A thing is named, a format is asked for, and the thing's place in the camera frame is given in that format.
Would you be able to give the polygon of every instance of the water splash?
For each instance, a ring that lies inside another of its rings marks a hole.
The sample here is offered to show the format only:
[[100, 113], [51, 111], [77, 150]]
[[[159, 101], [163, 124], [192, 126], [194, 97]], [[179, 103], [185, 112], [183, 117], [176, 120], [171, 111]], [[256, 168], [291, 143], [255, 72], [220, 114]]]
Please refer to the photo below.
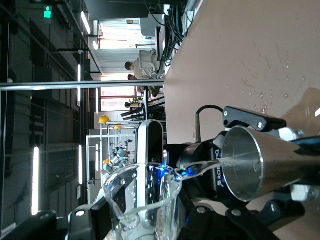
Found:
[[262, 114], [266, 114], [266, 110], [267, 110], [268, 106], [265, 105], [264, 108], [261, 110]]
[[249, 96], [254, 95], [254, 94], [255, 94], [255, 88], [254, 88], [252, 85], [248, 84], [244, 79], [241, 79], [241, 81], [242, 81], [242, 82], [244, 83], [244, 85], [246, 85], [247, 87], [252, 88], [252, 92], [249, 93]]
[[250, 156], [252, 152], [238, 154], [234, 157], [224, 157], [210, 161], [197, 161], [176, 168], [174, 171], [182, 176], [182, 180], [193, 179], [202, 176], [205, 172], [218, 167], [232, 167], [237, 163], [237, 159]]

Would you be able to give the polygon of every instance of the black cable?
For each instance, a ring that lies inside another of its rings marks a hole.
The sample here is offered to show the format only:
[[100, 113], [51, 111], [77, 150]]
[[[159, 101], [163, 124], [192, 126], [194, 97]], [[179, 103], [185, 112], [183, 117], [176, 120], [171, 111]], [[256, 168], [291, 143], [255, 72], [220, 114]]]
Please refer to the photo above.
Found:
[[224, 112], [224, 110], [219, 106], [216, 106], [216, 105], [205, 105], [205, 106], [200, 107], [199, 110], [196, 111], [196, 114], [200, 114], [205, 109], [216, 109], [216, 110], [219, 110], [221, 113]]
[[195, 19], [195, 11], [193, 11], [193, 16], [192, 16], [192, 20], [190, 20], [190, 18], [188, 17], [187, 12], [184, 12], [186, 14], [187, 20], [190, 21], [190, 26], [186, 29], [184, 37], [186, 38], [188, 36], [188, 32], [189, 29], [191, 28], [192, 24], [194, 23], [194, 19]]

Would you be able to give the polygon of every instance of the yellow hard hat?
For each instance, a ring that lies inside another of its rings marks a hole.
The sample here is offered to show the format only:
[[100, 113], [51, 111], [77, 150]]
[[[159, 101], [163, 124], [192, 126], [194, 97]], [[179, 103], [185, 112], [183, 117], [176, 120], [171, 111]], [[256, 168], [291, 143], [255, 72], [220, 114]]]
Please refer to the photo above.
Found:
[[122, 129], [122, 126], [115, 126], [114, 129], [116, 130]]
[[107, 122], [110, 122], [110, 118], [107, 115], [99, 117], [99, 124], [105, 124]]

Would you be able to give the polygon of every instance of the window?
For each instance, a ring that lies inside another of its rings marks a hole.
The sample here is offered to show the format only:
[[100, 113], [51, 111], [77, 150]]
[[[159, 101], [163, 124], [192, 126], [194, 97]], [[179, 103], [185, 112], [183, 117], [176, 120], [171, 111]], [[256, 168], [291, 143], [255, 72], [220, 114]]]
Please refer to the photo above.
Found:
[[127, 20], [126, 24], [140, 24], [139, 20]]
[[101, 111], [128, 111], [125, 103], [136, 96], [134, 86], [115, 86], [101, 88]]
[[101, 111], [127, 111], [125, 103], [129, 102], [129, 98], [103, 98], [101, 99]]

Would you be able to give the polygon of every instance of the person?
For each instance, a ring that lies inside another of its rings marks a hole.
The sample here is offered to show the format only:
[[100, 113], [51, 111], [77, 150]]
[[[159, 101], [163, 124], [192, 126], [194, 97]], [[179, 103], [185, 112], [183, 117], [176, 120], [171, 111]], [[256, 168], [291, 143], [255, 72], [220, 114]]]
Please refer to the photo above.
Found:
[[[157, 55], [156, 51], [152, 50], [150, 51], [151, 57], [152, 57], [152, 62], [154, 66], [156, 67], [157, 70], [160, 68], [160, 62], [157, 61]], [[138, 80], [143, 80], [143, 79], [150, 79], [152, 74], [154, 73], [152, 70], [142, 70], [140, 68], [140, 60], [137, 58], [134, 62], [127, 61], [124, 64], [125, 69], [129, 71], [133, 71], [134, 76]]]
[[[137, 80], [137, 78], [134, 75], [129, 74], [128, 80]], [[148, 86], [148, 89], [151, 95], [155, 98], [156, 96], [158, 96], [161, 86]], [[139, 86], [136, 88], [136, 91], [141, 94], [144, 93]]]

